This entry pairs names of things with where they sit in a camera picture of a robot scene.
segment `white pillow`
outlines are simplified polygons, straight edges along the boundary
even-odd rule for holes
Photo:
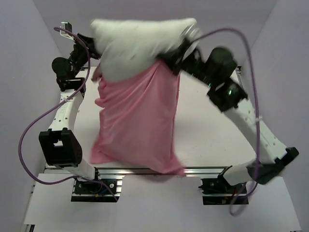
[[[117,82],[148,69],[159,53],[177,48],[183,31],[197,21],[193,18],[168,21],[116,21],[96,19],[91,29],[97,52],[102,54],[101,72],[106,81]],[[188,37],[201,35],[199,28]],[[188,56],[197,43],[187,51]]]

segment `white table surface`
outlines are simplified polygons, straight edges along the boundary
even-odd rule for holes
[[[69,174],[40,174],[55,181]],[[282,177],[259,186],[239,217],[228,205],[203,205],[200,178],[134,175],[117,203],[71,202],[73,180],[36,184],[25,224],[34,232],[289,232],[300,230]]]
[[[86,71],[78,77],[85,77]],[[99,131],[100,107],[98,84],[89,79],[74,134],[83,149],[83,157],[90,163],[90,150]],[[222,167],[247,162],[255,152],[238,128],[212,105],[208,88],[194,78],[182,74],[175,121],[175,152],[185,167]],[[96,167],[128,168],[131,164],[112,162]]]

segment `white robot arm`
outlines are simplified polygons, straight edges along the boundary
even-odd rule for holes
[[[232,53],[224,47],[216,47],[209,58],[203,61],[201,52],[196,48],[188,57],[183,58],[190,46],[183,34],[182,45],[167,53],[159,54],[169,68],[178,74],[181,70],[191,74],[210,87],[207,95],[214,105],[223,112],[242,132],[250,145],[256,150],[255,110],[248,100],[247,93],[230,76],[237,67]],[[277,176],[286,165],[298,155],[296,148],[287,148],[281,143],[263,121],[260,121],[260,159],[258,174],[254,181],[266,184]],[[239,183],[252,181],[256,160],[236,166],[226,167],[218,180],[228,189]]]
[[[71,31],[71,24],[63,22],[62,28]],[[62,36],[74,40],[67,33],[61,32]],[[99,59],[100,55],[94,49],[92,38],[77,34],[79,40],[83,41],[88,48],[91,58]],[[84,78],[76,78],[76,75],[88,61],[84,47],[75,41],[74,50],[68,59],[58,57],[53,60],[52,68],[57,76],[61,94],[60,102],[66,101],[56,112],[56,116],[47,131],[42,131],[39,141],[47,164],[65,169],[74,176],[81,176],[91,180],[98,180],[98,171],[83,159],[80,144],[75,138],[74,123],[81,105],[86,87],[84,86],[72,99],[72,95],[83,85]]]

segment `white wall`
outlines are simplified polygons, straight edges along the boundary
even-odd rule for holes
[[[276,0],[33,0],[63,56],[71,52],[71,41],[53,30],[61,21],[69,21],[73,32],[91,36],[90,20],[137,19],[167,20],[194,17],[204,32],[219,27],[242,30],[253,45]],[[245,51],[238,37],[229,33],[214,35],[200,43],[205,57],[218,45],[230,47],[243,63]]]
[[[25,127],[58,102],[51,62],[60,52],[32,0],[0,2],[0,231],[19,232],[33,181],[17,154]],[[38,141],[51,116],[29,132],[23,153],[38,173],[44,156]]]
[[[300,152],[283,177],[302,229],[308,232],[309,1],[278,0],[252,51],[263,120]]]

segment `purple cable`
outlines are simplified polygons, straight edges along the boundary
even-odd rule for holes
[[[234,28],[221,28],[221,29],[211,31],[207,34],[200,36],[199,38],[193,40],[192,43],[195,42],[195,41],[204,39],[204,38],[206,38],[210,35],[216,34],[218,32],[223,32],[223,31],[228,31],[228,32],[232,32],[234,34],[237,34],[244,43],[244,46],[245,46],[245,49],[246,49],[246,52],[247,52],[248,61],[249,61],[250,71],[251,71],[251,79],[252,79],[253,94],[254,94],[254,104],[255,104],[255,118],[259,118],[259,116],[260,116],[259,115],[259,103],[258,103],[258,98],[257,98],[255,76],[254,76],[254,71],[253,71],[252,55],[251,55],[250,46],[249,46],[249,43],[246,39],[246,36],[241,31],[234,29]],[[258,177],[259,163],[260,163],[260,122],[257,120],[257,122],[256,122],[256,160],[255,160],[255,169],[254,169],[254,173],[253,173],[253,180],[256,180],[257,177]],[[231,201],[229,212],[232,216],[240,215],[242,213],[242,211],[244,210],[244,208],[246,207],[246,204],[242,204],[239,207],[239,209],[236,210],[236,212],[232,211],[233,204],[237,200],[238,196],[244,191],[245,187],[246,187],[246,185],[244,184],[241,187],[241,189],[239,190],[239,192],[235,195],[233,200]],[[243,197],[249,197],[250,195],[252,195],[252,193],[254,192],[256,187],[257,187],[257,183],[252,182],[250,192],[246,196],[243,196]]]
[[[54,28],[55,31],[64,31],[66,32],[67,34],[69,34],[70,36],[74,37],[76,40],[78,40],[81,45],[85,48],[86,52],[87,52],[87,57],[88,57],[88,70],[87,70],[87,75],[86,75],[86,78],[85,78],[85,81],[82,83],[82,85],[73,93],[71,94],[69,97],[67,97],[67,100],[70,100],[72,99],[86,84],[86,81],[90,75],[90,54],[89,54],[89,51],[88,51],[88,48],[87,46],[84,44],[83,41],[81,41],[77,35],[71,33],[70,31],[68,30],[65,30],[63,28],[59,28],[59,27],[55,27]],[[55,181],[55,182],[45,182],[45,181],[42,181],[40,180],[39,178],[37,178],[34,174],[31,173],[31,171],[28,169],[28,167],[26,166],[25,164],[25,161],[23,159],[23,156],[22,156],[22,143],[23,143],[23,140],[25,138],[25,135],[26,133],[28,132],[28,130],[36,123],[38,122],[40,119],[42,119],[43,117],[45,117],[46,115],[48,115],[49,113],[51,113],[52,111],[54,111],[55,109],[58,109],[59,107],[61,107],[64,103],[66,103],[65,101],[62,101],[60,102],[59,104],[57,104],[56,106],[54,106],[53,108],[51,108],[50,110],[48,110],[47,112],[45,112],[44,114],[42,114],[41,116],[39,116],[37,119],[35,119],[33,122],[31,122],[29,124],[29,126],[26,127],[26,129],[24,130],[24,132],[22,133],[22,135],[20,136],[20,139],[19,139],[19,143],[18,143],[18,157],[19,157],[19,160],[20,160],[20,163],[21,165],[23,166],[23,168],[25,169],[25,171],[27,172],[27,174],[33,179],[35,180],[36,182],[39,182],[40,184],[43,184],[43,185],[55,185],[55,184],[59,184],[59,183],[62,183],[66,180],[70,180],[70,179],[73,179],[73,178],[81,178],[83,180],[86,180],[86,181],[90,181],[90,182],[93,182],[93,183],[97,183],[97,184],[101,184],[103,185],[110,193],[111,195],[115,198],[115,200],[117,201],[117,198],[116,196],[113,194],[113,192],[111,191],[111,189],[103,182],[101,181],[97,181],[97,180],[90,180],[90,179],[87,179],[85,177],[81,177],[81,176],[76,176],[76,175],[73,175],[73,176],[69,176],[65,179],[62,179],[62,180],[58,180],[58,181]]]

